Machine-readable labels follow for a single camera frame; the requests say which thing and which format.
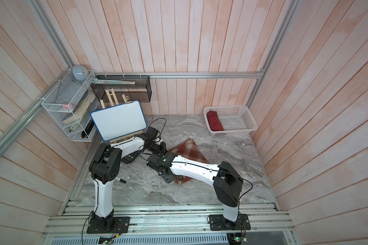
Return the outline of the red plaid skirt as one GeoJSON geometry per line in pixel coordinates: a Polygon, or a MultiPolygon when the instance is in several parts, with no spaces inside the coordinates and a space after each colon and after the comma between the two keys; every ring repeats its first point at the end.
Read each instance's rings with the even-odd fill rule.
{"type": "Polygon", "coordinates": [[[189,160],[206,164],[209,163],[207,159],[204,157],[204,155],[201,153],[201,151],[198,149],[195,141],[190,138],[180,143],[179,145],[171,148],[169,152],[176,153],[189,160]]]}

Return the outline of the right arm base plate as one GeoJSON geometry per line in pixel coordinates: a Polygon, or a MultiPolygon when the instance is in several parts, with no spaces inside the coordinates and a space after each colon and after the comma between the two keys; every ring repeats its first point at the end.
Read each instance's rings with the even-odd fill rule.
{"type": "Polygon", "coordinates": [[[250,230],[248,215],[239,213],[235,222],[225,219],[222,214],[209,215],[207,221],[212,231],[246,231],[250,230]]]}

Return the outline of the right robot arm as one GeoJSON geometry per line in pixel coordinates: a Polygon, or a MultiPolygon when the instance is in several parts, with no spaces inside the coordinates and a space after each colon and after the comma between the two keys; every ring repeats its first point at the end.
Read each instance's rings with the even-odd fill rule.
{"type": "Polygon", "coordinates": [[[223,161],[221,164],[206,164],[168,152],[165,156],[152,154],[147,159],[147,166],[156,170],[166,183],[184,176],[212,186],[223,204],[225,220],[237,221],[243,179],[230,163],[223,161]]]}

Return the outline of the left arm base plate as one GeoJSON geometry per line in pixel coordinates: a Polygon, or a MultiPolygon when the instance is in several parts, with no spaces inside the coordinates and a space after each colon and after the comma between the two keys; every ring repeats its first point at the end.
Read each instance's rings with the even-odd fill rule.
{"type": "Polygon", "coordinates": [[[87,234],[99,234],[99,233],[111,233],[122,234],[128,232],[128,226],[130,217],[107,217],[101,218],[99,216],[93,216],[91,223],[89,224],[86,233],[87,234]]]}

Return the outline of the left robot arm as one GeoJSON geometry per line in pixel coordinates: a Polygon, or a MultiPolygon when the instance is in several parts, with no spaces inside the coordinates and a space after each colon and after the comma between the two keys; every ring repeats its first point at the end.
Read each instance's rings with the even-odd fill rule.
{"type": "Polygon", "coordinates": [[[117,177],[122,158],[141,150],[165,153],[165,147],[158,142],[160,132],[149,127],[145,133],[116,144],[101,143],[90,164],[89,170],[95,184],[96,203],[94,214],[107,218],[113,212],[112,186],[117,177]]]}

